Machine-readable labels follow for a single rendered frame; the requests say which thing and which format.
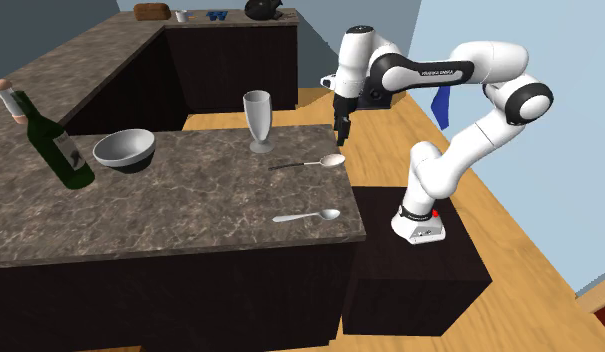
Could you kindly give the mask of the grey bowl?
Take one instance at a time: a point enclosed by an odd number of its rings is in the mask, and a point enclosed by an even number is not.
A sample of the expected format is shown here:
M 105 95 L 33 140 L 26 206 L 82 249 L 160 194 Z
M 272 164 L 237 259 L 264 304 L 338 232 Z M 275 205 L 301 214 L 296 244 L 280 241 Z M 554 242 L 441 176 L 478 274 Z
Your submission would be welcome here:
M 126 129 L 101 139 L 93 148 L 93 156 L 108 168 L 131 174 L 147 168 L 155 150 L 156 140 L 152 132 Z

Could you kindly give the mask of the green wine bottle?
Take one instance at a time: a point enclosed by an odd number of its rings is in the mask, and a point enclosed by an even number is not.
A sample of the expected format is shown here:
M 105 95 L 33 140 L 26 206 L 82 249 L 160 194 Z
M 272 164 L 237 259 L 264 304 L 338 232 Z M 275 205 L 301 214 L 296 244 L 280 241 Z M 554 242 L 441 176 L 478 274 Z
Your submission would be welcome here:
M 65 129 L 41 115 L 24 91 L 11 96 L 27 117 L 29 142 L 64 186 L 77 190 L 90 185 L 95 175 Z

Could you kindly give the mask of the white shaker with tan ends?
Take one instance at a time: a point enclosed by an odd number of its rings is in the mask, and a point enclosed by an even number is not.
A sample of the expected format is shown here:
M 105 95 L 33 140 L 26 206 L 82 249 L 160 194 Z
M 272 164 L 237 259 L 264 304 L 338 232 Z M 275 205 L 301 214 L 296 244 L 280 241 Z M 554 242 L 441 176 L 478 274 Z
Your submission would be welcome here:
M 12 83 L 4 78 L 0 78 L 0 98 L 3 101 L 5 107 L 8 109 L 13 119 L 18 124 L 26 124 L 28 122 L 27 117 L 23 113 L 22 109 L 12 97 L 14 92 Z

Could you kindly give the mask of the dark kitchen counter cabinet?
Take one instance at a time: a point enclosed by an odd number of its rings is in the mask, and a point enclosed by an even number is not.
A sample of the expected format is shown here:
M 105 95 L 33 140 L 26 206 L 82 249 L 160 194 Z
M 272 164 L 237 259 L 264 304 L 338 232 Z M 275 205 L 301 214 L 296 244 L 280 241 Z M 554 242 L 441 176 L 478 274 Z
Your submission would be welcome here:
M 0 100 L 0 352 L 141 345 L 147 352 L 266 352 L 337 332 L 365 230 L 327 125 L 277 127 L 251 152 L 247 129 L 188 131 L 192 113 L 229 118 L 243 95 L 297 104 L 297 15 L 222 24 L 140 22 L 119 13 L 10 76 L 85 156 L 105 135 L 154 133 L 144 170 L 94 163 L 69 190 Z M 337 209 L 340 216 L 273 222 Z

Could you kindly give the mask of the brown bread loaf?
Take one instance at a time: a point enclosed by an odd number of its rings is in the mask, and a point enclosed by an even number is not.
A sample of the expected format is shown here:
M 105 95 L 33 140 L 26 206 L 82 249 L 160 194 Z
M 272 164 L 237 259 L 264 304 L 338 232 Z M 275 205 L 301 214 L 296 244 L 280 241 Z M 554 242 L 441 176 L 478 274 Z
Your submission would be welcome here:
M 138 21 L 168 20 L 171 10 L 165 3 L 138 3 L 133 7 L 133 13 Z

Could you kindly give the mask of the grey footed glass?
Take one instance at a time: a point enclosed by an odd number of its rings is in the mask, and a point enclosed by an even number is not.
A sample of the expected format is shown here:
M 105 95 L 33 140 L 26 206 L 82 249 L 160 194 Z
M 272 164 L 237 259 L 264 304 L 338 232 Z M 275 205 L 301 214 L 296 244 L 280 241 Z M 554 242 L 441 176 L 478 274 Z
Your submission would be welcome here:
M 271 95 L 263 90 L 249 91 L 243 96 L 243 105 L 246 122 L 253 137 L 250 150 L 258 154 L 272 151 L 274 145 L 269 140 L 272 126 Z

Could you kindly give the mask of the dark robot stand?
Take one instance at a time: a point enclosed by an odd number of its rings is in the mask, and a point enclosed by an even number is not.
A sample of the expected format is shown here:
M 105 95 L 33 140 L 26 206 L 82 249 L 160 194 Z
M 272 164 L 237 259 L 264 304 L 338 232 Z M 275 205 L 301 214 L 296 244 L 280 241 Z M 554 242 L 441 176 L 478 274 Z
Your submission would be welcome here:
M 440 336 L 492 283 L 453 203 L 438 200 L 439 242 L 412 245 L 390 225 L 405 189 L 355 187 L 359 243 L 342 311 L 352 335 Z

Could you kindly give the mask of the silver spoon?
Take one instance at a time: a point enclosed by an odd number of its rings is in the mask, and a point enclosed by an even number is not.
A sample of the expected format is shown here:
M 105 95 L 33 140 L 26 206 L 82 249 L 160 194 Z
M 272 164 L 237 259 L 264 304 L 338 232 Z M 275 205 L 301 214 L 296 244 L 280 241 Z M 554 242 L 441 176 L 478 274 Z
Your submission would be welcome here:
M 334 220 L 337 217 L 339 217 L 340 211 L 337 209 L 324 209 L 324 210 L 321 210 L 318 212 L 313 212 L 313 213 L 275 216 L 272 219 L 272 221 L 276 222 L 276 223 L 280 223 L 280 222 L 293 221 L 293 220 L 297 220 L 297 219 L 301 219 L 301 218 L 305 218 L 305 217 L 312 217 L 312 216 L 318 216 L 322 220 L 329 221 L 329 220 Z

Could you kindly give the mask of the black teapot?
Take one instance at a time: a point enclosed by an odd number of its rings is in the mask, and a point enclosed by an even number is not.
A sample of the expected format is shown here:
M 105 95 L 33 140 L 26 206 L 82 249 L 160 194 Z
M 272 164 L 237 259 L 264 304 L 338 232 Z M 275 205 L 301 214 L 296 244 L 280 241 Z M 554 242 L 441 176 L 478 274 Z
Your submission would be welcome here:
M 244 7 L 247 17 L 257 21 L 278 19 L 282 13 L 277 10 L 282 0 L 248 0 Z

